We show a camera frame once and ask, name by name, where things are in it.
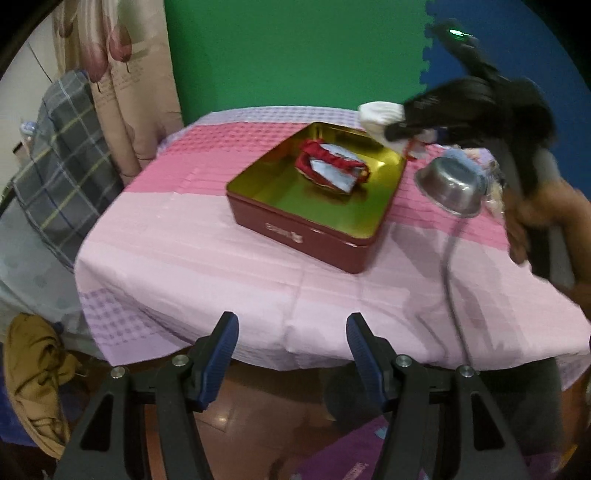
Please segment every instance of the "blue foam mat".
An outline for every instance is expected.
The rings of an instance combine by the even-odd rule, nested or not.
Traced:
[[[591,91],[545,23],[519,0],[434,0],[426,11],[435,21],[457,18],[506,77],[536,82],[554,114],[558,138],[551,149],[562,175],[591,197]],[[424,49],[423,59],[430,62],[421,75],[427,88],[464,75],[439,42]]]

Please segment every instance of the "pink tablecloth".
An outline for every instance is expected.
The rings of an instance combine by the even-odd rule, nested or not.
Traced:
[[[351,359],[345,321],[357,311],[398,352],[460,363],[440,277],[455,219],[415,188],[413,173],[424,162],[407,166],[387,240],[375,265],[359,275],[233,221],[225,184],[312,121],[358,127],[356,112],[330,108],[211,113],[169,139],[105,213],[80,251],[76,281],[110,363],[168,355],[208,334],[224,310],[240,319],[235,357],[256,365],[293,369]],[[487,214],[469,221],[452,270],[478,368],[589,353],[591,327],[580,310],[511,262],[503,227]]]

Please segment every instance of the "floral curtain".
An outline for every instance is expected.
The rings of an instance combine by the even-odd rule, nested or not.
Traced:
[[[64,0],[53,13],[60,73],[83,69],[124,183],[183,127],[163,0]]]

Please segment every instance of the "plaid blanket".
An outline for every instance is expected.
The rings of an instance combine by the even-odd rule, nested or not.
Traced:
[[[123,189],[84,73],[66,73],[43,96],[31,160],[12,184],[28,221],[72,269],[82,240]]]

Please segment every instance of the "stainless steel bowl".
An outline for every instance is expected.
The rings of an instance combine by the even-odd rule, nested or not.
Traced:
[[[415,173],[414,181],[425,197],[463,218],[478,215],[488,189],[488,175],[480,165],[450,157],[435,158]]]

